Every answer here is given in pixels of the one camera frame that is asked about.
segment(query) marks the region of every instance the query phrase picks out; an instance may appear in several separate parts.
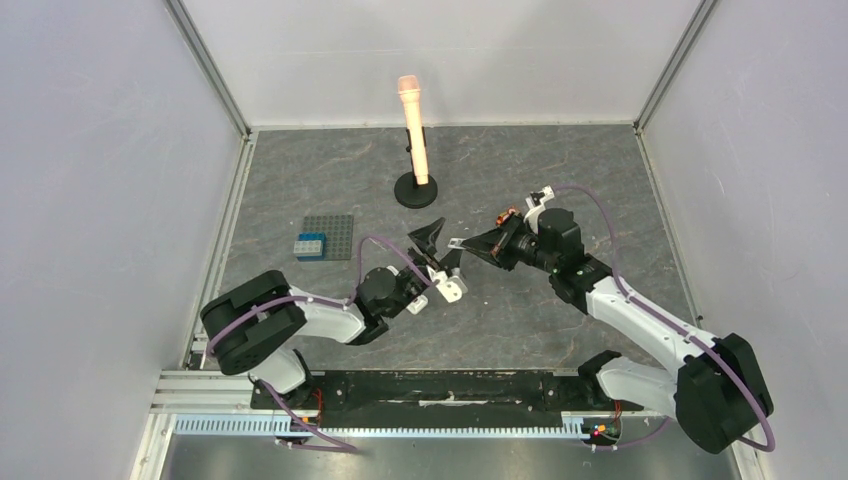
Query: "white bracket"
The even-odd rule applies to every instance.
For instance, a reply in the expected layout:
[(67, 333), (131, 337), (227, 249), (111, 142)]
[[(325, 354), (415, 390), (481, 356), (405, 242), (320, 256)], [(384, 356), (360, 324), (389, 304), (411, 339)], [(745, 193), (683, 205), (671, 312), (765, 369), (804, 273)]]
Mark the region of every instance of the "white bracket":
[(268, 382), (281, 394), (289, 393), (306, 381), (306, 371), (300, 359), (284, 347), (271, 352), (268, 358), (253, 367), (250, 374)]
[(597, 378), (607, 397), (627, 400), (666, 417), (677, 418), (674, 401), (677, 379), (665, 370), (618, 357), (607, 362)]
[(536, 193), (544, 194), (544, 196), (539, 199), (538, 205), (533, 200), (533, 197), (527, 197), (524, 199), (524, 201), (527, 202), (527, 208), (529, 208), (527, 215), (524, 216), (524, 221), (527, 222), (527, 225), (530, 226), (530, 230), (532, 230), (533, 233), (539, 233), (539, 215), (545, 211), (545, 202), (553, 200), (554, 189), (547, 186), (543, 188), (541, 192)]
[(462, 298), (462, 295), (468, 292), (468, 287), (459, 276), (458, 268), (453, 269), (450, 277), (448, 277), (447, 273), (442, 271), (437, 272), (429, 266), (427, 267), (427, 273), (430, 274), (430, 280), (433, 281), (436, 290), (445, 297), (448, 303), (458, 302)]
[(451, 238), (448, 240), (448, 248), (453, 250), (465, 250), (465, 247), (462, 246), (462, 242), (464, 241), (464, 238)]
[(424, 307), (426, 307), (428, 303), (430, 303), (430, 301), (427, 300), (427, 297), (425, 297), (424, 295), (418, 295), (417, 297), (415, 297), (415, 300), (413, 300), (409, 305), (406, 306), (406, 309), (409, 311), (409, 313), (413, 315), (418, 315), (418, 312), (424, 310)]
[[(289, 287), (290, 295), (309, 298), (319, 298), (344, 304), (344, 300), (313, 295), (295, 287)], [(331, 307), (312, 301), (294, 302), (306, 316), (306, 325), (302, 326), (295, 335), (331, 338), (339, 343), (347, 343), (358, 337), (365, 330), (365, 320), (355, 305), (343, 308)]]

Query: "gray work surface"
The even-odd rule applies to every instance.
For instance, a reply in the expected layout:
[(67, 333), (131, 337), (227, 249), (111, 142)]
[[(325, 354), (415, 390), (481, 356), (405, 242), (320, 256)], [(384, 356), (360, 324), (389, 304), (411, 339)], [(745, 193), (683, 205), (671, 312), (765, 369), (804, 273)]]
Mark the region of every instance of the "gray work surface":
[[(624, 440), (656, 428), (624, 419)], [(288, 450), (262, 437), (175, 435), (162, 480), (238, 478), (733, 480), (733, 454), (698, 449), (674, 424), (649, 443), (592, 451), (574, 440), (353, 438), (357, 455)]]
[[(393, 195), (395, 180), (410, 168), (404, 129), (296, 130), (259, 134), (232, 248), (227, 291), (268, 269), (282, 270), (293, 285), (332, 297), (347, 296), (356, 277), (347, 262), (298, 262), (292, 244), (304, 215), (355, 215), (354, 243), (384, 235), (403, 250), (406, 234), (447, 218), (440, 254), (451, 237), (494, 228), (497, 215), (546, 185), (577, 183), (596, 190), (609, 206), (620, 238), (625, 278), (675, 315), (688, 308), (633, 131), (625, 125), (440, 127), (426, 129), (430, 172), (439, 197), (409, 210)], [(609, 262), (603, 220), (580, 192), (552, 206), (575, 212), (589, 253)], [(390, 251), (367, 242), (365, 271), (402, 267)], [(635, 361), (648, 356), (617, 331), (563, 304), (547, 276), (519, 265), (496, 269), (470, 255), (462, 272), (469, 291), (447, 304), (435, 291), (417, 316), (388, 319), (390, 330), (365, 346), (296, 337), (312, 369), (357, 368), (574, 368), (603, 350)]]

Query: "enclosure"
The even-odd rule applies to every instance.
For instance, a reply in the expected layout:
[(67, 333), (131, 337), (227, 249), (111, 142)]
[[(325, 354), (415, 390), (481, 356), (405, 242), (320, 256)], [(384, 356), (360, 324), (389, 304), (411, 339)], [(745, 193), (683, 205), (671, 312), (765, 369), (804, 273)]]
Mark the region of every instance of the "enclosure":
[[(838, 442), (807, 432), (846, 429), (848, 378), (829, 363), (846, 345), (842, 2), (47, 3), (3, 9), (3, 478), (841, 477)], [(410, 74), (439, 189), (420, 210), (392, 194), (409, 170), (397, 81)], [(187, 426), (255, 415), (248, 379), (204, 354), (210, 300), (267, 270), (342, 298), (357, 261), (402, 266), (370, 243), (298, 261), (304, 216), (353, 215), (354, 247), (402, 248), (445, 217), (444, 249), (564, 183), (611, 212), (633, 287), (751, 343), (774, 452), (711, 455), (676, 424), (615, 452), (351, 438), (364, 455)], [(611, 261), (591, 199), (554, 202)], [(654, 362), (535, 270), (464, 259), (462, 273), (461, 301), (428, 295), (367, 345), (286, 346), (315, 371), (568, 375), (604, 350)], [(637, 439), (659, 417), (628, 411), (619, 426)]]

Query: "gray lego baseplate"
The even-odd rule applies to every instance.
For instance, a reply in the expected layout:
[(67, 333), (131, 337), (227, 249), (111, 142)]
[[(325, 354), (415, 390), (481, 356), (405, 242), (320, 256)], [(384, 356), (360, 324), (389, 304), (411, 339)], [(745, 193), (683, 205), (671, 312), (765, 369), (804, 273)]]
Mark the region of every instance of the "gray lego baseplate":
[(303, 217), (301, 232), (322, 232), (324, 260), (350, 260), (353, 242), (353, 215), (310, 215)]

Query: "black round base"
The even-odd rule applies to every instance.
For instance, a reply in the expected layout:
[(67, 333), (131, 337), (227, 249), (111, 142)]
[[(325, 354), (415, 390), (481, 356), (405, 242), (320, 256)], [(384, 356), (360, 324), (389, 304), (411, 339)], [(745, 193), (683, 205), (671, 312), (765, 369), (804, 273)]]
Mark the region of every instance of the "black round base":
[(406, 172), (395, 182), (395, 198), (406, 208), (424, 208), (436, 200), (439, 187), (433, 177), (427, 176), (427, 185), (416, 185), (415, 174)]

